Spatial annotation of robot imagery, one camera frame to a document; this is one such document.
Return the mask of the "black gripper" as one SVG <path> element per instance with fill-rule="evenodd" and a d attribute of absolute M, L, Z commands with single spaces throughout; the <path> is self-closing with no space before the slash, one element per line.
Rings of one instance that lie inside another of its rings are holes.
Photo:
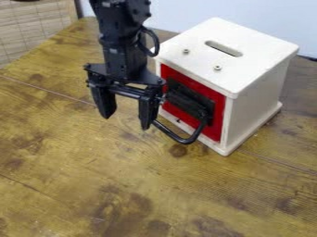
<path fill-rule="evenodd" d="M 149 128 L 157 117 L 161 88 L 165 80 L 148 69 L 141 69 L 131 78 L 117 78 L 105 73 L 103 64 L 86 64 L 86 86 L 90 88 L 92 100 L 98 113 L 108 119 L 116 110 L 115 95 L 139 100 L 139 119 L 141 129 Z"/>

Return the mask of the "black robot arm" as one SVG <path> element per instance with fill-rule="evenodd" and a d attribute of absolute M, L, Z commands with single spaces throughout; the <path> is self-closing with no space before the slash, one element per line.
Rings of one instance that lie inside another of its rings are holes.
<path fill-rule="evenodd" d="M 139 101 L 139 119 L 148 129 L 159 113 L 164 80 L 147 68 L 147 59 L 159 54 L 145 47 L 145 38 L 159 44 L 155 33 L 143 27 L 151 17 L 149 0 L 89 0 L 98 24 L 98 43 L 104 62 L 88 64 L 86 86 L 103 118 L 116 111 L 115 96 Z"/>

